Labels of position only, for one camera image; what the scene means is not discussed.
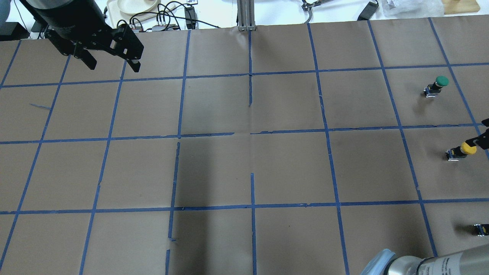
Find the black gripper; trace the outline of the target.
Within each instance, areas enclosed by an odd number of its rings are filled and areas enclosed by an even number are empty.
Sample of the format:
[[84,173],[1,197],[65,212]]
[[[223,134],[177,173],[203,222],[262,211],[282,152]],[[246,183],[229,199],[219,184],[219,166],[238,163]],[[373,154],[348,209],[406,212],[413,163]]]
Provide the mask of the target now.
[[46,36],[66,56],[81,60],[90,70],[97,61],[92,50],[104,51],[127,61],[139,73],[144,46],[126,21],[109,26],[93,0],[23,0],[35,19],[49,25]]

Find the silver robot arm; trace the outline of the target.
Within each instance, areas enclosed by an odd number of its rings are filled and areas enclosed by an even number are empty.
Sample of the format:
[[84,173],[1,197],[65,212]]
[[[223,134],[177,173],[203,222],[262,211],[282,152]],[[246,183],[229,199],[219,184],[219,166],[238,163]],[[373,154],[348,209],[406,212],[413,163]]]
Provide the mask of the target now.
[[[488,127],[488,119],[481,122]],[[456,161],[473,155],[477,147],[488,149],[488,128],[484,133],[467,139],[460,146],[445,152],[448,161]],[[488,237],[488,224],[475,223],[474,231],[479,237]],[[418,258],[402,256],[383,249],[360,273],[360,275],[488,275],[489,247],[482,245],[461,252],[439,257]]]

